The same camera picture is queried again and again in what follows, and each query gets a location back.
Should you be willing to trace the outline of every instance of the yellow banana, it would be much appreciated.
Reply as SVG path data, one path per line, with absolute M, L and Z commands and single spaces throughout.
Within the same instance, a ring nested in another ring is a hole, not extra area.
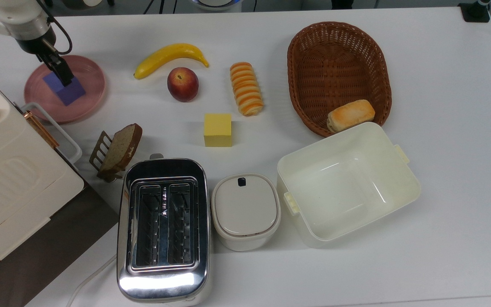
M 210 64 L 204 58 L 202 51 L 190 43 L 174 43 L 156 50 L 138 65 L 134 77 L 136 79 L 145 78 L 152 74 L 160 66 L 175 60 L 176 58 L 192 58 L 208 67 Z

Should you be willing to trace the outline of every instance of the white cable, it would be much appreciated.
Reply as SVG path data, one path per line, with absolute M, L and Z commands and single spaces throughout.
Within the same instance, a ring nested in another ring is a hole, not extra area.
M 92 275 L 88 276 L 88 278 L 86 278 L 80 285 L 78 285 L 78 287 L 75 289 L 75 291 L 73 292 L 73 295 L 72 297 L 69 299 L 68 301 L 68 304 L 66 305 L 66 307 L 70 307 L 72 304 L 73 304 L 73 300 L 75 299 L 75 297 L 77 296 L 78 292 L 90 281 L 92 280 L 92 278 L 96 277 L 97 274 L 100 274 L 101 271 L 103 271 L 105 268 L 107 268 L 109 266 L 109 264 L 111 264 L 113 261 L 115 261 L 115 259 L 117 259 L 117 254 L 115 254 L 115 256 L 111 257 L 111 259 L 109 259 L 103 266 L 101 266 L 96 272 L 92 273 Z

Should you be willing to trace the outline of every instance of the bread roll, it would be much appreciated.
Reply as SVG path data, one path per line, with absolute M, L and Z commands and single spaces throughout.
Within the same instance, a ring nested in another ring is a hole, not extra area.
M 251 64 L 238 62 L 230 66 L 230 82 L 238 111 L 245 116 L 257 115 L 265 104 Z
M 327 128 L 336 133 L 373 119 L 373 107 L 365 99 L 360 99 L 330 112 L 327 116 Z

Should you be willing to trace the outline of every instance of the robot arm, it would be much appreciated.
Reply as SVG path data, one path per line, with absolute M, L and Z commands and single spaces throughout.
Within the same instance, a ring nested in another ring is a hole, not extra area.
M 58 52 L 54 47 L 56 35 L 50 23 L 55 21 L 37 0 L 0 0 L 0 23 L 6 33 L 0 32 L 14 37 L 25 52 L 37 55 L 66 86 L 73 74 L 60 56 L 65 52 Z

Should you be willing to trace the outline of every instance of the brown wicker basket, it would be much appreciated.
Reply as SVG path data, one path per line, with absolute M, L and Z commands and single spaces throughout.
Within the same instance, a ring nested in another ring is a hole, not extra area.
M 295 35 L 288 54 L 289 93 L 298 116 L 320 136 L 330 136 L 327 115 L 367 99 L 382 126 L 390 114 L 391 88 L 380 47 L 347 23 L 310 25 Z

